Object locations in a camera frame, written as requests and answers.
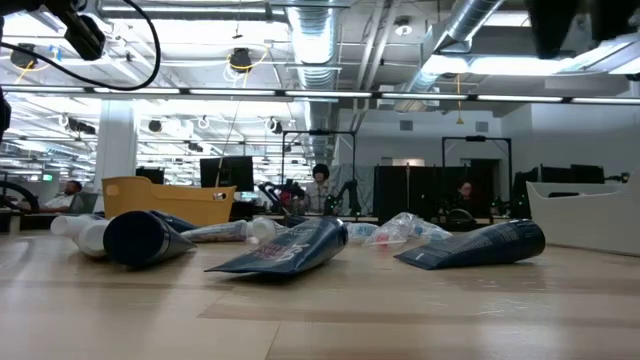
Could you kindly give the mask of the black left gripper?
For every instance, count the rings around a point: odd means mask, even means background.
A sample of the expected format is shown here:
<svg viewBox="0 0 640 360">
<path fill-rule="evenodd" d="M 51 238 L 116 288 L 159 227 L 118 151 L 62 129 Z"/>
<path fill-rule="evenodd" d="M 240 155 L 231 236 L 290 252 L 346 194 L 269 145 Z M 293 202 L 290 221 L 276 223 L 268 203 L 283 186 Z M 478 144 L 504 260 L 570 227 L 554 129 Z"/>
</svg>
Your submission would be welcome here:
<svg viewBox="0 0 640 360">
<path fill-rule="evenodd" d="M 0 0 L 0 15 L 10 15 L 21 11 L 36 11 L 45 7 L 50 11 L 66 9 L 68 0 Z"/>
</svg>

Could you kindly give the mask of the clear toothbrush pack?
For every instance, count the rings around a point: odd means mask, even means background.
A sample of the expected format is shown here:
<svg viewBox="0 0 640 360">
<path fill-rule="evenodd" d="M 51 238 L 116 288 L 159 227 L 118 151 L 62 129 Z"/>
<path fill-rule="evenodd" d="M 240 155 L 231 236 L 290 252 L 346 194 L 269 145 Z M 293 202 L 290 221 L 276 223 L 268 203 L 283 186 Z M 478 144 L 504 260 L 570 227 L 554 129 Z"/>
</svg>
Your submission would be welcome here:
<svg viewBox="0 0 640 360">
<path fill-rule="evenodd" d="M 452 234 L 435 224 L 418 218 L 412 222 L 409 236 L 426 243 L 433 243 L 449 239 Z"/>
<path fill-rule="evenodd" d="M 346 223 L 346 228 L 348 232 L 348 244 L 361 245 L 377 231 L 379 226 L 370 223 L 348 222 Z"/>
<path fill-rule="evenodd" d="M 417 215 L 401 212 L 376 229 L 363 246 L 380 250 L 399 248 L 408 241 L 417 220 Z"/>
</svg>

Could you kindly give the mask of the black ceiling device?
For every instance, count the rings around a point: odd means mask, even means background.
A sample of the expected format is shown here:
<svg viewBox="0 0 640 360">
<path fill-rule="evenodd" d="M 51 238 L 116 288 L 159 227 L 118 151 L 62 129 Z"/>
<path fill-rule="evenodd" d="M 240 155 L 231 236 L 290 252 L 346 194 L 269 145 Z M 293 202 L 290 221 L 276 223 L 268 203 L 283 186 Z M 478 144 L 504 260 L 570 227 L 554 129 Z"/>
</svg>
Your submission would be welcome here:
<svg viewBox="0 0 640 360">
<path fill-rule="evenodd" d="M 18 43 L 17 46 L 31 52 L 36 48 L 34 44 L 29 43 Z M 33 69 L 38 64 L 38 59 L 36 57 L 15 50 L 11 51 L 10 61 L 13 65 L 21 69 Z"/>
<path fill-rule="evenodd" d="M 249 72 L 253 63 L 248 48 L 235 48 L 229 57 L 229 67 L 238 74 Z"/>
</svg>

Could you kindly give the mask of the white building column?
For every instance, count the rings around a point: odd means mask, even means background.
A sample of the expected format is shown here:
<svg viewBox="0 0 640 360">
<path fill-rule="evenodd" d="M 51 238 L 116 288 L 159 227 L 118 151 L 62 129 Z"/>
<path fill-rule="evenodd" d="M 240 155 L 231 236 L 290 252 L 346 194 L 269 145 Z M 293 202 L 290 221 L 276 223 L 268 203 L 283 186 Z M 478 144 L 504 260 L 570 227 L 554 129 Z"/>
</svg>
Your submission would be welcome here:
<svg viewBox="0 0 640 360">
<path fill-rule="evenodd" d="M 136 171 L 139 119 L 133 100 L 103 100 L 99 118 L 94 191 L 95 212 L 104 211 L 104 178 L 133 176 Z"/>
</svg>

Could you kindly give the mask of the black curved hoop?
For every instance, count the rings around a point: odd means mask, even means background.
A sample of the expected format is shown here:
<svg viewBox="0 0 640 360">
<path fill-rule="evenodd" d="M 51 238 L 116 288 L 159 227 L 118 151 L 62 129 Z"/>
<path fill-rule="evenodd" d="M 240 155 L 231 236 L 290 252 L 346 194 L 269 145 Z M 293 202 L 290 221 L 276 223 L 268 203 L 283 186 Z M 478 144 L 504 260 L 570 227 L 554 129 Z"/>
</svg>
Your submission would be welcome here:
<svg viewBox="0 0 640 360">
<path fill-rule="evenodd" d="M 6 195 L 6 189 L 13 190 L 21 194 L 29 204 L 29 207 L 14 204 Z M 25 214 L 35 214 L 40 212 L 38 200 L 34 194 L 21 185 L 14 184 L 5 180 L 0 180 L 0 205 L 5 206 L 14 211 L 20 211 Z"/>
</svg>

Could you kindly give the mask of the person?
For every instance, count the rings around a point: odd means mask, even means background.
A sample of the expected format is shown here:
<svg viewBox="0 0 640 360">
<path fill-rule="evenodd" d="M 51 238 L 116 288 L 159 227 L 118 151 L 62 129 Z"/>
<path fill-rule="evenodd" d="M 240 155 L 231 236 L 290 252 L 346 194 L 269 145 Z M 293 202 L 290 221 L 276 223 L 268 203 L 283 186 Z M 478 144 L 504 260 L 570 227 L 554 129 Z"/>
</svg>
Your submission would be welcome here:
<svg viewBox="0 0 640 360">
<path fill-rule="evenodd" d="M 476 203 L 473 199 L 473 185 L 469 181 L 462 181 L 457 186 L 457 195 L 453 201 L 455 209 L 462 209 L 470 214 L 476 212 Z"/>
<path fill-rule="evenodd" d="M 306 186 L 305 209 L 307 212 L 321 214 L 324 212 L 325 202 L 330 195 L 330 171 L 326 164 L 318 163 L 312 169 L 313 181 Z"/>
<path fill-rule="evenodd" d="M 64 213 L 69 210 L 70 205 L 77 193 L 82 191 L 83 185 L 70 180 L 65 184 L 64 191 L 55 198 L 49 200 L 39 207 L 41 213 Z"/>
</svg>

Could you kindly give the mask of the white plastic bin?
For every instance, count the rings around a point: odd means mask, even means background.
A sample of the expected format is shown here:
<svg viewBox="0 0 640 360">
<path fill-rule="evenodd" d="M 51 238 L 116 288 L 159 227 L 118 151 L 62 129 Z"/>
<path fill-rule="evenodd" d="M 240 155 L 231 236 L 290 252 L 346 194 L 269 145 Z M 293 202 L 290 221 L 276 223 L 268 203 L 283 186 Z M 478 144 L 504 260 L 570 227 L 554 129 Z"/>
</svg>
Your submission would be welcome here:
<svg viewBox="0 0 640 360">
<path fill-rule="evenodd" d="M 640 168 L 624 184 L 526 184 L 549 244 L 640 257 Z"/>
</svg>

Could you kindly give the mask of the grey office chair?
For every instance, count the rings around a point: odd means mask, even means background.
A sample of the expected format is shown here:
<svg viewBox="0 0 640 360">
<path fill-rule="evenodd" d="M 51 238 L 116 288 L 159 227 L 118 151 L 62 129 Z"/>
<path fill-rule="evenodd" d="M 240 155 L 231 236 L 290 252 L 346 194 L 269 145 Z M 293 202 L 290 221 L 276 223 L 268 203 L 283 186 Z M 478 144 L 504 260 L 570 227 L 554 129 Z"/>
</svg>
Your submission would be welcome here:
<svg viewBox="0 0 640 360">
<path fill-rule="evenodd" d="M 97 200 L 98 195 L 95 193 L 77 193 L 74 195 L 67 212 L 70 214 L 92 214 Z"/>
</svg>

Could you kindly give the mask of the small black monitor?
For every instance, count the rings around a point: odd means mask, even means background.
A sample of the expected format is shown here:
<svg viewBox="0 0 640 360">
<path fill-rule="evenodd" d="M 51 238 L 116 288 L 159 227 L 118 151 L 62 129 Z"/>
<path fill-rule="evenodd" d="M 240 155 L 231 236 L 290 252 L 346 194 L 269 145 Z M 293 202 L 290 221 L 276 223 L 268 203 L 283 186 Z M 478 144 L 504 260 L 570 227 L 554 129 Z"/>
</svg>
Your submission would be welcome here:
<svg viewBox="0 0 640 360">
<path fill-rule="evenodd" d="M 163 185 L 165 172 L 159 168 L 146 168 L 139 167 L 136 169 L 136 175 L 138 177 L 145 177 L 153 184 Z"/>
</svg>

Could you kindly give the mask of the black partition screen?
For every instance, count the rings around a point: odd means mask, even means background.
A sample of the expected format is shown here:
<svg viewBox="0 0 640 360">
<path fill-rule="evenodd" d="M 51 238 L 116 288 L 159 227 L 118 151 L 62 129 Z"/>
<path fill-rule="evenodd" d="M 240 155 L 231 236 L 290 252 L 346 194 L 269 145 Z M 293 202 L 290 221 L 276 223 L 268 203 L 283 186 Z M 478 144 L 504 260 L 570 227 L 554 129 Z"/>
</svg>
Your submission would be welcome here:
<svg viewBox="0 0 640 360">
<path fill-rule="evenodd" d="M 441 185 L 441 166 L 377 166 L 374 170 L 374 215 L 386 222 L 401 212 L 431 220 L 440 210 L 453 209 L 457 186 L 473 185 L 476 218 L 486 217 L 488 207 L 501 195 L 500 178 L 491 164 L 475 161 L 470 166 L 447 166 L 449 183 Z"/>
</svg>

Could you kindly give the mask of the yellow plastic bin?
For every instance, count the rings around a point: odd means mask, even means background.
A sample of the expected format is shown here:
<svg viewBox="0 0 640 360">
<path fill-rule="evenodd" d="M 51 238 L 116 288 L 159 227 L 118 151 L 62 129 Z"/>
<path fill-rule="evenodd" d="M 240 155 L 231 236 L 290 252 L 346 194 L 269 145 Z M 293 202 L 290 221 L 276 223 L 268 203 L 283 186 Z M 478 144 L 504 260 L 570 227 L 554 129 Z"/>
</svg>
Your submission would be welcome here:
<svg viewBox="0 0 640 360">
<path fill-rule="evenodd" d="M 102 179 L 107 218 L 129 211 L 160 211 L 197 226 L 227 223 L 235 190 L 235 186 L 195 188 L 158 185 L 138 176 Z"/>
</svg>

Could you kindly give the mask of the grey fabric cover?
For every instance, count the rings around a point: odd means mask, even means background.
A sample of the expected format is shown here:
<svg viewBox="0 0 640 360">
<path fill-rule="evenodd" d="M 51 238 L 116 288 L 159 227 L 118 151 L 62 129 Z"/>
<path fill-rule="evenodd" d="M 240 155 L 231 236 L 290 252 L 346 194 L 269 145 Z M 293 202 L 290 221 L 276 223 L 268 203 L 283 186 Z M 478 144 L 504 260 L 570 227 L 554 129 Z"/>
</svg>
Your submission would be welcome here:
<svg viewBox="0 0 640 360">
<path fill-rule="evenodd" d="M 329 184 L 332 195 L 338 195 L 345 182 L 354 179 L 357 182 L 358 204 L 361 215 L 374 213 L 374 170 L 373 166 L 344 163 L 329 167 Z"/>
</svg>

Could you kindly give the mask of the large black monitor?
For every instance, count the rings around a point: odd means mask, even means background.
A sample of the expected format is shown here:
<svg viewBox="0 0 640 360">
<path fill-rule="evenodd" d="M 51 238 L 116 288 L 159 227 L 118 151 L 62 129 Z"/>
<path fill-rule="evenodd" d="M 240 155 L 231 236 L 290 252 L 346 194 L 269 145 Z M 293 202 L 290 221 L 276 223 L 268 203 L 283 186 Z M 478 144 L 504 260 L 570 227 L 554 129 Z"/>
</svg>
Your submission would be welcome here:
<svg viewBox="0 0 640 360">
<path fill-rule="evenodd" d="M 228 156 L 200 160 L 202 188 L 236 187 L 237 192 L 253 192 L 253 158 Z"/>
</svg>

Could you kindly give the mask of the silver ribbed air duct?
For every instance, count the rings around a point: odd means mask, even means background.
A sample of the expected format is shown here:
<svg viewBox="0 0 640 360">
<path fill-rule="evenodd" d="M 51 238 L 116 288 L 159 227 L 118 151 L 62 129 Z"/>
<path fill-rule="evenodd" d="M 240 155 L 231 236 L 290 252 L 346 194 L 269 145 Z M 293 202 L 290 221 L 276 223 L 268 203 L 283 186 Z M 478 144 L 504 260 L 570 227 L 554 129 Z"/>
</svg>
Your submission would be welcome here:
<svg viewBox="0 0 640 360">
<path fill-rule="evenodd" d="M 450 16 L 430 25 L 420 45 L 420 63 L 414 74 L 394 87 L 402 93 L 439 94 L 437 80 L 469 70 L 473 37 L 505 0 L 456 0 Z"/>
<path fill-rule="evenodd" d="M 337 89 L 338 11 L 326 7 L 289 7 L 286 10 L 291 30 L 291 45 L 297 65 L 299 87 L 306 91 Z M 334 160 L 338 130 L 337 99 L 303 97 L 308 131 L 320 130 L 325 135 L 309 134 L 312 159 L 330 165 Z"/>
</svg>

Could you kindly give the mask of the black background rig frame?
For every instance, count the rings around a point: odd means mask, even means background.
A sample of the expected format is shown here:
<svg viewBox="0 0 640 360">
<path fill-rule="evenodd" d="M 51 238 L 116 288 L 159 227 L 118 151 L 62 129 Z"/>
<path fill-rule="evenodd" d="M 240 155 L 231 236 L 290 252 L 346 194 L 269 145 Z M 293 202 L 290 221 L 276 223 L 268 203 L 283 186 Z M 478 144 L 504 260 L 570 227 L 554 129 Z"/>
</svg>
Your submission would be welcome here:
<svg viewBox="0 0 640 360">
<path fill-rule="evenodd" d="M 446 142 L 448 140 L 452 141 L 465 141 L 465 142 L 492 142 L 497 148 L 500 146 L 497 145 L 497 141 L 502 141 L 507 145 L 507 164 L 508 164 L 508 181 L 507 181 L 507 201 L 504 205 L 499 205 L 497 202 L 493 202 L 489 207 L 489 213 L 487 217 L 489 218 L 489 222 L 493 223 L 495 218 L 508 218 L 508 215 L 502 215 L 499 210 L 507 210 L 507 208 L 511 204 L 511 196 L 513 195 L 513 156 L 512 156 L 512 140 L 510 138 L 504 137 L 486 137 L 482 135 L 468 135 L 468 136 L 445 136 L 441 138 L 441 185 L 445 187 L 449 181 L 447 179 L 446 170 L 447 170 L 447 153 L 453 148 L 447 147 Z"/>
<path fill-rule="evenodd" d="M 338 137 L 339 135 L 349 135 L 352 138 L 352 164 L 355 165 L 355 157 L 356 157 L 356 133 L 349 131 L 333 131 L 327 129 L 315 129 L 309 131 L 284 131 L 282 134 L 282 152 L 285 152 L 285 148 L 288 146 L 289 142 L 287 141 L 287 136 L 289 134 L 295 134 L 297 137 L 300 135 L 306 135 L 308 138 L 313 139 L 314 137 Z M 324 207 L 323 215 L 335 215 L 338 216 L 339 212 L 337 208 L 342 209 L 343 205 L 343 197 L 344 194 L 348 194 L 349 199 L 349 211 L 351 217 L 359 217 L 361 215 L 360 206 L 358 204 L 358 194 L 357 194 L 357 182 L 352 179 L 344 183 L 342 189 L 340 190 L 338 195 L 332 195 L 330 189 L 330 195 L 327 197 Z"/>
</svg>

